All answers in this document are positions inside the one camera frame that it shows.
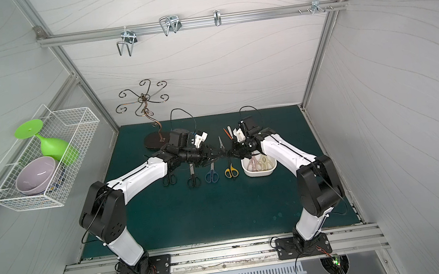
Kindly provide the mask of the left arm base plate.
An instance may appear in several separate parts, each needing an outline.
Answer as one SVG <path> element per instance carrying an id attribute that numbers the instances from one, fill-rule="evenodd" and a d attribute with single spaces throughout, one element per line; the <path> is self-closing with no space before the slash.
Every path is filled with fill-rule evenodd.
<path id="1" fill-rule="evenodd" d="M 172 255 L 142 257 L 135 266 L 119 260 L 115 266 L 116 274 L 171 274 Z"/>

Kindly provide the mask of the blue handled scissors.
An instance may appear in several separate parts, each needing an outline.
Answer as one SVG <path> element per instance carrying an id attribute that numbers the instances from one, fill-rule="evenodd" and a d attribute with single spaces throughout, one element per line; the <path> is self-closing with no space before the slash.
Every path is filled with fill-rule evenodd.
<path id="1" fill-rule="evenodd" d="M 206 182 L 215 184 L 219 181 L 219 174 L 215 171 L 215 163 L 211 162 L 210 169 L 205 176 Z"/>

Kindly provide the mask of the black handled steel scissors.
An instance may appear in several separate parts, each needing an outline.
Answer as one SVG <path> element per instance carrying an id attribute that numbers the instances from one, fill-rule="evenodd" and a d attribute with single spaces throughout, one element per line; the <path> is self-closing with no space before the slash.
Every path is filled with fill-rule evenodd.
<path id="1" fill-rule="evenodd" d="M 187 186 L 189 188 L 198 188 L 201 185 L 201 179 L 195 174 L 194 164 L 189 164 L 189 179 L 187 180 Z"/>

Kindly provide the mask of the dark grey handled scissors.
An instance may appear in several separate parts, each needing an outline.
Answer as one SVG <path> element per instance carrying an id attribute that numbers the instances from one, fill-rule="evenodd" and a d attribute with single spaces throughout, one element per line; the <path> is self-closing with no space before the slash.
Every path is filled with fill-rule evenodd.
<path id="1" fill-rule="evenodd" d="M 223 142 L 223 140 L 222 140 L 222 138 L 220 136 L 218 137 L 218 140 L 219 140 L 218 157 L 219 158 L 226 158 L 226 159 L 231 158 L 231 152 L 230 152 L 230 150 L 228 150 L 225 147 L 224 142 Z"/>

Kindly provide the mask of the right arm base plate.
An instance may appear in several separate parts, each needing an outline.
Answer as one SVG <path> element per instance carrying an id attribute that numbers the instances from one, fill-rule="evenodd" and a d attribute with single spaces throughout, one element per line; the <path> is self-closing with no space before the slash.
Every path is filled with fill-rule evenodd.
<path id="1" fill-rule="evenodd" d="M 329 255 L 333 252 L 331 243 L 324 232 L 320 232 L 309 241 L 303 241 L 297 236 L 273 237 L 270 240 L 270 246 L 276 250 L 279 260 Z"/>

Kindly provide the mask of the pink kitchen scissors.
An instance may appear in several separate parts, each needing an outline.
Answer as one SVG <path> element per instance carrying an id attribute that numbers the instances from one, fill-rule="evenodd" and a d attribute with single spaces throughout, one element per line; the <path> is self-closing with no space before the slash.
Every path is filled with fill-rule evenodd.
<path id="1" fill-rule="evenodd" d="M 259 164 L 259 160 L 257 157 L 252 156 L 248 165 L 246 166 L 246 170 L 249 172 L 258 172 L 261 169 L 261 165 Z"/>

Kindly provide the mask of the small all-black scissors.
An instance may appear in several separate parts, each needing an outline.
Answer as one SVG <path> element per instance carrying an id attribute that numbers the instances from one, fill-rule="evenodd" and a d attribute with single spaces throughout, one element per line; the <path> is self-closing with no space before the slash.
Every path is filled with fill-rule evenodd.
<path id="1" fill-rule="evenodd" d="M 168 187 L 170 185 L 175 185 L 178 179 L 174 173 L 168 173 L 165 177 L 162 178 L 162 185 L 164 187 Z"/>

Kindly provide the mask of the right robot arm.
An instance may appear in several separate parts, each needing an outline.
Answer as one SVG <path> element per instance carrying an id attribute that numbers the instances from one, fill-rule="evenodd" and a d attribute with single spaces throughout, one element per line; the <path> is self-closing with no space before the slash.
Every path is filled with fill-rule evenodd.
<path id="1" fill-rule="evenodd" d="M 249 159 L 254 152 L 276 160 L 297 178 L 303 209 L 293 230 L 293 238 L 298 244 L 311 242 L 319 236 L 326 218 L 344 197 L 344 188 L 333 161 L 326 155 L 304 152 L 269 128 L 252 135 L 237 130 L 229 155 Z"/>

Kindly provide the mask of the yellow black handled scissors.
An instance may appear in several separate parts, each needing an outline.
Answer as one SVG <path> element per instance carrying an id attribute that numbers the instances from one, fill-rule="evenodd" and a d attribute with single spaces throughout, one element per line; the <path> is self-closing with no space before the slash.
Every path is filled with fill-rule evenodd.
<path id="1" fill-rule="evenodd" d="M 235 179 L 239 177 L 239 170 L 237 170 L 230 161 L 227 164 L 225 176 L 229 179 Z"/>

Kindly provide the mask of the cream handled scissors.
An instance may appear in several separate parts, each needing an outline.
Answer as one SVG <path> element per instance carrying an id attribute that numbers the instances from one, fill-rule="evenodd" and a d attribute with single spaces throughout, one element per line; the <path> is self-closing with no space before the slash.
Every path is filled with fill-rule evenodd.
<path id="1" fill-rule="evenodd" d="M 259 159 L 259 164 L 261 165 L 260 171 L 267 171 L 274 168 L 274 164 L 267 156 L 261 156 Z"/>

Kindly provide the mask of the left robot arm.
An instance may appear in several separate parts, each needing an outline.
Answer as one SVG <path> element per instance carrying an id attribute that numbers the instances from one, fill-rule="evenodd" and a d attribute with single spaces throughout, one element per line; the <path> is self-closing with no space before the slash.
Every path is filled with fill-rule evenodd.
<path id="1" fill-rule="evenodd" d="M 126 206 L 138 193 L 182 163 L 203 164 L 213 157 L 207 147 L 160 150 L 146 162 L 109 182 L 94 182 L 86 196 L 79 225 L 103 242 L 125 265 L 135 267 L 146 256 L 127 228 Z"/>

